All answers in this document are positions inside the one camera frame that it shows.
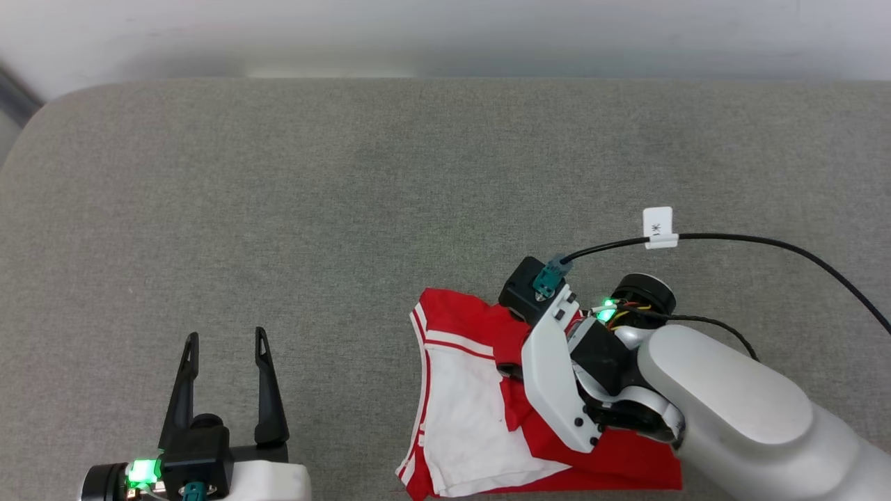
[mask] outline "gray fabric surface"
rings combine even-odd
[[[891,312],[889,133],[884,83],[199,79],[63,97],[0,171],[3,498],[73,498],[90,465],[150,454],[191,331],[196,413],[250,443],[261,324],[315,498],[407,499],[393,471],[423,288],[495,301],[527,254],[636,236],[648,206],[674,206],[682,232],[801,245]],[[891,338],[818,267],[681,242],[570,278],[593,302],[633,271],[891,451]],[[685,482],[486,499],[727,499]]]

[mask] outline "red and white shirt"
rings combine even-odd
[[[680,489],[666,444],[607,429],[590,454],[563,445],[496,364],[519,363],[528,325],[507,309],[427,289],[411,314],[421,401],[396,475],[414,501],[478,492]]]

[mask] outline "cable tag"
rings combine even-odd
[[[649,249],[677,247],[677,233],[671,230],[672,208],[649,207],[643,210],[643,236],[650,238],[644,243]]]

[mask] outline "teal connector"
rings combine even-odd
[[[560,260],[565,257],[566,256],[559,255],[548,261],[548,264],[544,265],[542,271],[532,282],[532,288],[535,289],[535,292],[537,292],[543,299],[549,299],[555,292],[557,292],[557,287],[560,286],[560,280],[563,280],[563,277],[572,269],[572,261],[569,261],[565,265],[560,262]]]
[[[189,482],[185,484],[183,501],[208,501],[208,486],[203,482]]]

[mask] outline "yellow wire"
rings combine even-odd
[[[642,307],[637,308],[637,309],[650,309],[650,308],[653,308],[653,307],[652,307],[651,305],[647,305],[647,306],[642,306]],[[631,313],[631,312],[630,312],[630,311],[620,311],[620,312],[616,313],[616,314],[612,317],[612,319],[609,320],[609,323],[610,323],[610,324],[615,324],[616,321],[617,321],[622,315],[627,315],[628,313]],[[615,331],[615,330],[618,329],[619,327],[621,327],[621,325],[617,325],[617,326],[611,328],[610,330],[611,330],[611,331]]]
[[[628,314],[627,311],[620,311],[620,312],[616,313],[616,315],[613,316],[611,323],[614,324],[619,318],[621,318],[622,315],[627,315],[627,314]]]

